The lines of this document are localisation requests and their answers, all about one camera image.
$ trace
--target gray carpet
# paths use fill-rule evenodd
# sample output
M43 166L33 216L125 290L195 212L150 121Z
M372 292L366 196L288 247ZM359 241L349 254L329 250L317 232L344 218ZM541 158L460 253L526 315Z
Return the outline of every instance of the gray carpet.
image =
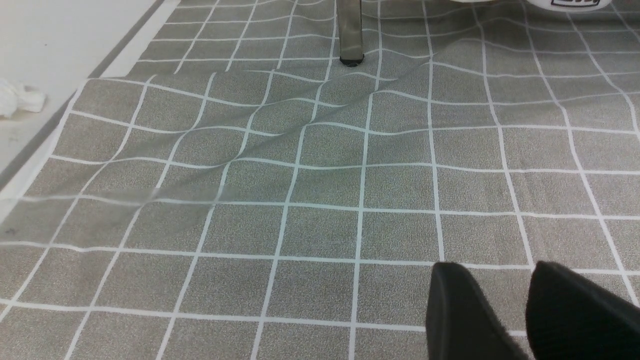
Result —
M183 0L3 222L0 359L425 359L430 266L640 296L640 4Z

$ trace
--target white grid line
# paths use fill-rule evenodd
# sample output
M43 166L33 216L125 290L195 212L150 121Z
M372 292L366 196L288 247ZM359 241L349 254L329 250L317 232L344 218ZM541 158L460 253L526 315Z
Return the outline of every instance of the white grid line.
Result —
M234 62L234 57L236 57L236 54L238 52L238 50L240 49L240 43L242 42L243 38L244 38L244 34L246 34L246 30L249 28L249 24L251 24L251 19L253 17L253 14L255 13L255 8L258 6L258 0L255 0L255 3L253 4L253 7L251 8L251 13L249 14L249 19L246 21L246 24L244 25L244 29L242 30L242 33L240 34L240 38L238 39L237 43L236 43L236 48L234 49L234 52L231 53L231 57L229 58L229 63L227 64L227 69L226 71L229 71L229 69L231 69L231 64Z
M282 59L284 58L284 52L287 50L287 43L290 38L301 38L306 37L305 35L295 35L291 36L291 23L293 22L293 13L296 11L296 6L298 5L298 0L293 2L293 6L291 7L291 13L289 14L289 23L287 24L287 33L284 36L284 43L282 44L282 50L280 51L280 59L278 59L278 65L276 65L276 69L280 69L282 66Z
M122 122L122 121L118 121L118 120L111 120L111 119L107 119L105 117L100 117L97 115L92 115L89 113L84 113L81 111L71 111L71 114L74 115L80 115L89 119L93 119L93 120L99 120L99 121L104 121L104 122L108 122L110 124L114 124L114 125L120 125L120 126L127 126L126 122ZM496 125L478 125L478 126L453 126L453 127L423 127L423 128L416 128L416 129L411 129L411 130L404 130L404 131L397 131L397 132L387 132L387 131L375 131L375 130L365 130L362 127L358 127L358 126L354 126L354 125L349 125L349 124L342 124L339 122L330 122L330 121L322 121L322 122L313 122L308 124L308 126L322 126L322 125L328 125L328 126L335 126L335 127L343 127L345 129L350 129L350 130L355 130L355 131L361 131L363 133L367 132L370 135L380 135L380 136L394 136L394 135L407 135L407 134L412 134L412 133L421 133L421 132L426 132L426 131L454 131L454 130L478 130L478 129L497 129L498 126ZM546 130L563 130L566 131L567 127L566 126L558 126L558 125L500 125L503 129L505 128L510 128L510 129L546 129ZM171 130L158 130L158 129L154 129L153 127L145 127L145 126L140 126L140 125L133 125L132 126L133 129L136 130L142 130L142 131L147 131L149 133L156 133L156 134L166 134L166 135L176 135L176 134L182 134L191 130L175 130L175 131L171 131ZM570 126L570 129L574 130L574 131L588 131L588 132L592 132L592 133L609 133L609 134L619 134L619 135L636 135L636 131L635 130L616 130L616 129L606 129L606 128L597 128L597 127L579 127L579 126ZM226 130L235 130L235 131L245 131L245 128L243 127L238 127L238 126L203 126L203 127L198 127L197 129L194 129L193 131L198 131L198 130L212 130L212 129L226 129ZM258 131L258 130L249 130L250 134L253 135L260 135L260 136L270 136L270 137L276 137L276 136L282 136L285 135L287 133L267 133L264 131ZM65 161L74 161L74 159L72 158L68 158L65 156L58 156L58 155L54 155L59 157L59 160L65 160ZM126 159L142 159L144 157L135 157L135 158L126 158ZM86 163L87 165L98 165L98 164L102 164L104 162L100 162L100 161L90 161L90 160L80 160L80 159L75 159L77 160L79 163ZM125 159L117 159L114 160L113 162L116 161L122 161Z
M523 11L525 13L525 20L527 19L527 9L524 5L523 6ZM529 43L531 45L531 49L534 52L534 60L536 62L536 66L538 67L538 71L540 71L540 74L543 73L542 70L542 66L540 65L540 61L538 59L538 56L536 55L535 52L535 46L534 46L534 42L533 39L531 38L531 34L529 33L529 31L527 31L527 36L529 37ZM551 95L551 98L556 102L556 106L558 106L558 108L560 108L560 110L563 113L563 117L564 117L564 122L565 124L569 124L569 115L567 114L566 108L557 101L556 99L556 95L553 91L553 89L551 88L551 86L549 85L548 81L543 78L544 82L545 82L545 86L547 87L547 90L549 92L549 95ZM625 273L624 270L624 266L622 265L622 261L620 259L620 256L618 254L618 251L616 250L615 244L613 242L613 238L611 236L611 233L609 232L609 228L607 227L607 224L605 223L605 217L602 215L601 211L600 211L600 206L598 205L595 196L593 195L593 191L591 189L591 186L589 185L589 181L584 173L584 169L582 167L582 163L580 162L580 158L578 157L578 154L575 150L575 143L573 141L573 133L571 131L571 129L567 129L567 135L568 135L568 140L569 140L569 147L571 149L571 153L573 156L573 160L580 172L580 178L582 180L582 184L584 185L585 190L587 191L587 195L589 196L589 199L591 201L591 205L593 206L593 210L596 214L596 217L598 218L598 221L600 223L600 227L602 228L602 232L604 233L605 238L607 239L607 243L609 245L609 248L611 250L611 254L613 255L613 258L616 262L616 265L618 266L618 270L620 271L621 275L622 275L622 280L625 283L625 287L627 288L629 297L631 299L631 301L633 302L633 304L635 306L638 306L638 299L636 297L635 291L631 285L631 282L629 281L628 276Z
M5 299L0 299L0 304L9 303ZM59 306L48 304L35 304L28 302L18 302L16 307L23 309L37 309L37 310L49 310L60 312L85 312L87 307L83 306ZM303 319L303 318L281 318L274 316L267 316L261 318L258 316L239 316L239 315L207 315L196 313L169 313L166 311L153 311L142 309L126 309L122 307L109 307L109 306L97 306L93 309L95 312L111 313L121 315L136 315L136 316L153 316L156 318L179 318L189 320L213 320L213 321L228 321L228 322L260 322L263 320L268 323L291 323L299 325L316 325L316 326L332 326L332 327L351 327L351 322L340 321L327 321L327 320L315 320L315 319ZM409 332L425 332L424 326L418 325L402 325L402 324L384 324L384 323L357 323L356 327L359 329L377 329L388 331L409 331ZM512 330L508 331L511 336L525 336L524 331Z
M101 79L101 81L113 81L113 82L116 82L116 83L128 83L128 84L143 85L143 83L141 83L140 81L115 79L115 78ZM165 90L167 92L172 92L172 93L175 93L175 94L181 94L181 95L186 95L186 96L190 96L190 97L195 97L197 99L203 99L204 98L204 96L199 95L199 94L194 94L194 93L183 91L183 90L177 90L177 89L169 88L167 86L162 86L162 85L149 84L148 87L159 89L159 90ZM425 102L425 103L429 102L429 99L427 99L425 97L412 95L412 94L407 94L407 93L404 93L404 92L401 92L401 91L398 91L398 90L378 90L377 92L374 92L374 94L394 94L394 95L400 95L400 96L406 97L408 99L422 101L422 102ZM637 95L637 94L640 94L640 90L639 91L634 91L634 92L627 92L627 94L629 94L629 95ZM607 97L607 96L620 96L620 93L611 92L611 93L606 93L606 94L581 95L581 96L565 97L563 99L558 99L557 101L559 101L559 102L570 102L570 101L584 100L584 99L597 99L597 98L600 98L600 97ZM318 103L318 105L326 106L328 108L343 108L343 107L345 107L345 105L330 104L328 102L315 101L315 100L307 99L307 98L304 98L304 97L295 97L295 98L290 98L290 99L286 99L286 100L268 102L266 104L242 104L242 103L238 103L238 102L232 102L232 101L226 101L226 100L222 100L222 99L217 99L217 98L214 98L214 97L206 97L206 98L207 98L208 101L211 101L211 102L216 102L216 103L224 104L224 105L238 106L238 107L241 107L241 108L255 108L255 107L258 107L258 106L269 106L269 105L279 104L281 102L287 102L287 101L303 101L303 102L309 102L310 104ZM448 101L437 101L437 100L433 100L433 99L431 100L431 102L433 104L438 104L438 105L455 105L455 106L482 106L482 105L488 106L489 105L488 102L448 102ZM535 104L555 104L555 102L552 99L549 99L549 100L534 100L534 101L519 101L519 102L497 102L497 101L493 101L492 104L494 106L519 106L519 105L535 105Z
M334 22L333 22L333 34L335 35L336 31L337 31L337 22L335 21L336 17L334 17ZM334 41L332 40L332 44L331 44L331 49L330 49L330 55L329 58L332 57L333 55L333 48L334 48ZM283 48L282 48L282 52L280 53L280 58L282 59L282 56L284 55L284 47L286 44L283 44ZM320 86L318 87L318 89L316 90L316 101L314 103L314 109L313 112L311 114L311 120L309 122L309 124L311 122L313 122L317 116L317 109L318 109L318 105L319 105L319 99L320 99L320 95L323 89L323 85L326 84L326 82L329 79L330 73L331 73L331 66L332 66L333 61L329 60L328 61L328 65L326 68L326 72L324 75L324 82L320 84ZM296 160L295 160L295 164L293 166L293 174L291 176L291 183L289 184L289 189L287 191L287 196L285 198L285 202L283 203L283 207L282 207L282 217L280 219L280 229L278 231L278 240L276 243L276 249L274 251L274 256L273 256L273 260L271 262L271 271L269 273L269 280L267 282L267 289L265 291L264 294L264 301L262 303L262 311L260 312L260 321L258 322L258 327L256 329L256 333L255 333L255 337L253 339L253 347L252 347L252 352L251 352L251 360L255 360L258 356L259 350L260 350L260 341L262 340L262 332L264 330L264 322L265 319L267 318L267 311L269 309L269 301L271 300L271 294L273 292L273 285L275 283L275 277L276 277L276 271L278 269L278 261L280 261L281 259L284 259L285 257L280 255L280 251L282 249L282 242L284 241L284 232L285 232L285 228L286 228L286 224L287 224L287 216L289 214L289 206L290 206L290 202L291 202L291 197L293 195L293 190L294 187L296 186L296 180L298 177L298 172L300 169L300 157L302 154L302 145L303 145L303 141L305 138L305 131L306 128L309 126L309 124L306 124L305 126L303 126L300 129L300 135L298 137L298 148L296 149Z
M424 15L424 27L427 34L427 46L429 47L429 90L427 94L427 128L429 129L429 151L431 153L431 175L433 177L433 212L436 220L436 234L438 236L438 256L440 261L445 260L444 254L444 236L442 234L442 219L440 217L440 190L438 188L438 166L436 164L436 150L433 139L433 118L431 109L431 99L433 97L433 44L429 31L429 17L427 16L427 8L422 2L422 14Z
M211 91L211 85L213 83L214 77L215 77L215 73L211 74L211 76L209 77L209 81L207 83L207 87L205 89L205 95L208 95L209 92ZM198 118L196 119L196 121L193 123L193 126L191 126L191 129L193 130L194 128L196 128L196 126L198 125L198 123L200 122L200 120L202 119L202 115L204 113L205 107L207 106L207 101L203 99L202 104L200 105L200 112L198 113ZM167 162L167 166L164 167L163 170L163 174L161 176L161 180L158 182L159 184L161 184L165 177L167 172L169 171L169 163L171 162L171 160L173 159L173 156L175 155L175 151L177 150L178 144L180 143L180 141L183 139L183 137L179 138L176 142L176 144L173 146L172 149L172 153L169 156L169 161ZM184 282L182 283L182 288L180 289L180 293L178 294L178 299L175 302L175 306L173 308L173 313L178 313L180 311L180 305L182 304L182 299L184 298L184 294L187 292L187 287L189 286L189 283L191 282L191 276L193 275L193 271L196 267L196 264L198 263L198 257L202 251L202 246L204 245L204 241L207 238L207 233L209 231L209 225L211 224L211 217L213 216L213 211L216 208L215 205L215 201L219 200L220 198L220 193L221 190L220 188L218 188L218 194L216 195L216 199L214 200L214 204L209 208L209 211L207 212L207 217L205 219L205 223L202 227L202 232L200 233L200 240L198 241L198 246L196 247L196 253L193 256L193 259L191 260L191 264L189 265L189 270L187 271L187 276L184 280ZM164 336L163 336L163 340L162 343L160 344L160 348L158 349L157 355L156 355L156 359L160 360L162 359L162 356L164 354L164 350L166 349L166 346L169 342L169 338L171 336L171 333L173 331L173 325L175 324L175 316L171 317L171 320L169 321L169 324L167 325L167 328L164 332Z
M187 49L182 59L180 59L180 63L178 63L178 66L175 68L175 71L173 72L174 74L177 74L178 71L180 71L180 69L182 68L182 64L184 64L184 60L189 56L189 53L193 49L193 46L196 44L196 40L198 40L198 37L200 36L200 34L202 34L202 31L204 31L204 28L207 26L207 21L211 19L211 17L213 16L213 12L216 10L216 5L219 2L220 0L216 0L216 3L211 7L211 11L207 16L207 20L205 20L205 22L202 23L202 26L200 26L200 30L198 30L198 33L196 34L195 38L192 39L191 45L189 45L189 49Z
M138 113L140 112L140 108L142 108L142 103L144 101L145 95L147 93L147 84L149 84L152 80L153 80L154 76L151 76L147 82L145 83L145 85L143 85L142 87L142 91L140 93L140 98L138 99L138 104L136 106L136 109L134 110L134 113L131 117L131 124L135 123L136 119L138 118ZM69 108L73 107L73 104L77 101L78 97L80 96L81 90L84 88L84 85L86 83L83 84L83 87L81 87L76 94L74 95L73 101L69 103ZM61 126L64 125L64 123L66 123L66 119L63 119L63 121L61 122ZM129 135L131 134L131 127L127 128L127 132L125 133L124 137L122 138L122 141L120 143L120 146L118 148L118 150L116 150L116 152L114 153L113 157L111 158L112 160L115 159L118 154L120 154L120 152L122 151L122 149L124 149L125 144L127 143L127 140L129 139ZM86 191L86 189L89 187L89 185L93 182L93 180L107 167L107 164L104 164L103 166L100 167L100 169L98 169L98 171L96 171L95 173L93 173L93 175L89 178L89 180L87 180L87 182L84 184L84 186L80 189L79 193L77 196L74 197L73 202L71 203L71 205L69 206L69 208L67 209L64 217L62 218L62 220L60 221L60 224L58 225L58 227L56 228L53 236L51 236L51 240L49 241L49 243L53 243L53 241L56 239L56 237L58 236L58 234L60 233L60 230L62 230L62 227L65 225L65 222L67 221L67 219L69 218L69 215L71 214L71 212L73 211L73 209L76 207L79 199L80 199L80 195L82 195L82 193L84 193L84 191ZM17 301L20 296L22 295L22 293L24 292L24 290L27 288L27 285L31 282L33 276L35 275L35 273L38 271L38 269L40 268L40 265L42 264L42 262L44 261L45 257L47 256L49 252L49 249L45 249L44 252L42 253L42 255L40 256L40 258L38 259L38 261L36 262L35 266L33 267L33 269L31 270L31 272L29 273L29 275L27 276L27 278L24 280L24 282L22 283L22 286L20 286L20 288L18 289L18 291L15 293L15 295L12 297L12 302ZM2 322L2 320L4 320L6 314L9 312L9 310L11 309L12 305L8 304L5 309L3 310L2 313L0 313L0 322Z
M480 23L480 21L478 20L476 9L472 8L472 10L474 13L474 18L476 19L476 23L480 28L480 37L484 41L484 28ZM482 44L482 57L483 57L483 74L486 74L487 59L486 59L486 46L484 42ZM493 121L495 122L495 125L497 126L497 129L498 129L498 141L500 145L500 157L502 158L502 169L504 170L504 177L507 181L507 187L509 188L509 195L511 196L513 209L515 210L515 213L518 214L516 215L516 220L518 222L520 236L522 237L522 245L524 248L525 255L527 257L527 262L529 263L531 271L533 271L534 269L533 255L531 254L531 246L529 245L529 238L527 236L527 231L525 230L525 227L524 227L524 221L522 220L522 215L520 214L520 206L518 205L518 198L516 196L515 189L513 187L513 181L511 180L511 173L509 173L509 167L507 165L507 157L506 157L506 151L504 148L504 134L502 133L502 126L498 121L498 116L495 112L495 106L493 105L493 98L491 95L491 89L489 87L489 80L486 76L483 76L483 79L484 79L484 89L486 91L486 97L489 101L489 110L491 112L491 116L493 117Z
M569 19L569 22L573 26L575 32L578 34L578 36L580 36L580 39L584 43L584 47L587 49L587 51L590 51L589 44L587 43L586 39L584 38L584 35L582 34L582 32L580 32L578 30L578 27L573 22L573 19L568 14L567 14L567 18ZM627 102L627 104L629 106L629 110L631 112L631 119L633 121L634 127L637 129L636 108L634 107L633 103L631 102L631 99L629 99L629 96L627 94L625 94L624 91L622 91L622 89L620 87L618 87L617 85L615 85L613 83L613 81L611 81L609 76L606 76L604 74L602 68L600 67L598 62L595 60L593 55L589 54L589 57L591 58L591 61L593 62L593 65L595 65L595 67L603 74L603 76L607 80L608 84L611 85L613 88L615 88L625 98L625 100L626 100L626 102ZM579 170L582 169L582 165L578 165L578 169ZM589 194L589 197L591 198L591 202L593 203L593 209L595 210L596 215L598 215L599 217L602 217L598 202L595 199L595 196L593 196L593 191L590 188L589 181L588 181L587 177L584 176L584 175L583 175L583 183L585 184L585 186L588 187L587 188L587 192ZM611 233L609 232L609 227L608 227L607 223L604 221L603 218L600 219L600 225L602 226L602 231L604 232L605 237L607 238L607 243L608 243L609 248L611 250L611 254L613 255L613 258L616 261L618 269L622 273L622 280L625 283L625 286L627 287L627 291L629 292L629 297L631 298L631 301L634 303L635 306L640 306L640 302L638 302L638 298L636 296L636 291L634 290L634 287L631 285L631 282L629 281L629 278L625 274L625 268L624 268L624 265L623 265L622 260L620 258L620 253L618 252L618 249L616 248L616 243L613 240L613 236L611 236Z
M633 34L633 36L640 43L640 35L638 35L638 33L636 31L634 31L629 26L629 24L627 24L625 18L618 13L618 11L617 11L617 9L616 9L616 7L615 7L615 5L613 3L611 3L611 8L613 8L613 10L616 12L618 17L620 18L620 21L622 21L624 26L627 28L627 32L631 32L631 34ZM593 62L593 65L595 65L595 67L598 69L598 71L601 73L601 75L607 80L607 82L613 88L615 88L625 98L625 101L627 102L627 105L629 106L629 110L631 111L631 122L633 123L634 130L636 131L636 136L638 137L638 140L640 140L640 129L638 128L638 121L637 121L637 116L636 116L636 106L634 105L634 103L629 98L629 95L627 95L627 93L625 93L620 87L618 87L617 85L615 85L613 83L613 81L611 81L611 78L609 77L610 74L607 74L602 69L600 64L596 61L596 58L593 56L593 54L591 54L591 49L590 49L589 45L587 44L587 42L585 41L584 36L582 36L582 33L580 33L580 31L578 31L578 28L575 26L575 24L573 24L573 27L575 28L575 30L577 31L578 35L580 36L580 39L584 42L584 45L587 48L587 51L589 51L589 57L591 58L591 61Z
M194 252L194 251L179 251L179 250L159 250L159 249L138 249L138 248L122 248L119 249L117 247L90 247L90 248L80 248L73 245L53 243L53 244L44 244L44 243L33 243L28 241L7 241L3 242L2 245L8 247L36 247L41 249L64 249L64 250L72 250L80 253L88 253L88 252L124 252L128 254L144 254L144 255L159 255L159 256L182 256L187 258L192 258L196 255L200 258L212 258L212 259L241 259L241 260L274 260L274 255L255 255L255 254L227 254L227 253L216 253L216 252ZM350 258L314 258L308 256L279 256L279 261L297 261L297 262L310 262L310 263L331 263L331 264L355 264L355 259ZM417 260L381 260L381 259L360 259L360 264L365 265L383 265L383 266L421 266L421 267L431 267L436 261L417 261ZM460 263L466 268L469 269L477 269L477 270L500 270L500 271L508 271L508 270L530 270L530 266L528 264L505 264L505 265L495 265L495 264L472 264L472 263ZM573 272L577 274L600 274L600 275L622 275L625 274L627 276L640 276L640 270L625 270L621 272L617 269L595 269L595 268L572 268ZM1 301L10 302L8 299L0 299Z
M73 196L68 197L55 197L53 200L69 200L73 199ZM92 196L81 196L78 199L85 200L97 200L106 203L120 205L120 206L132 206L138 207L144 204L150 204L152 202L158 202L163 204L180 204L180 205L238 205L238 206L284 206L284 202L259 202L259 201L225 201L225 200L175 200L175 199L153 199L148 202L126 202L121 200L105 199ZM328 205L328 204L314 204L311 202L290 202L288 206L291 208L313 208L313 209L327 209L327 210L340 210L340 211L360 211L356 206L340 206L340 205ZM366 213L393 213L393 214L430 214L435 215L434 210L428 209L394 209L394 208L362 208L362 211ZM640 215L586 215L586 214L548 214L548 213L531 213L526 211L496 211L496 212L483 212L483 211L455 211L455 210L440 210L441 215L454 215L454 216L472 216L472 217L503 217L503 216L521 216L521 217L533 217L533 218L554 218L554 219L581 219L581 220L640 220Z
M358 295L360 291L360 256L362 252L362 222L364 217L364 191L367 177L367 156L369 153L369 128L371 126L371 113L373 110L373 97L375 91L380 88L380 72L382 70L382 24L380 21L380 2L378 6L378 69L376 70L376 82L374 92L369 95L367 101L367 118L365 120L365 133L362 142L362 168L360 169L360 189L358 196L358 223L356 232L356 251L353 267L353 287L351 293L351 327L349 329L349 354L348 359L354 360L356 356L356 323L358 322Z

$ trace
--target white floor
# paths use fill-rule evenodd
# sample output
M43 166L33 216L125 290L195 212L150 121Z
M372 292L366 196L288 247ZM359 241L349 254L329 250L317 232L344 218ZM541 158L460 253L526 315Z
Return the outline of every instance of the white floor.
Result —
M0 2L0 77L47 94L41 113L0 120L0 169L23 149L155 0ZM179 0L164 0L102 77L126 75ZM0 222L44 164L56 131L0 191Z

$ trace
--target chair leg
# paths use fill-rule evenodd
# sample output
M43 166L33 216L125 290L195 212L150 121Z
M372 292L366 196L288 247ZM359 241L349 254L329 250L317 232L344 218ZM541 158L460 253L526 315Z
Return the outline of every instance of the chair leg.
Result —
M340 61L354 67L364 60L362 46L361 0L336 0L338 31L340 36Z

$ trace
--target white object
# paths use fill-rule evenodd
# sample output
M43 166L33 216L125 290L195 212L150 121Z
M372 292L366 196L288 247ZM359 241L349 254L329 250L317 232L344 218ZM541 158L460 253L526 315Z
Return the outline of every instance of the white object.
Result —
M592 12L611 4L612 0L527 0L538 8L555 12Z
M39 113L44 107L45 94L27 91L22 84L0 79L0 116L10 119L17 110Z

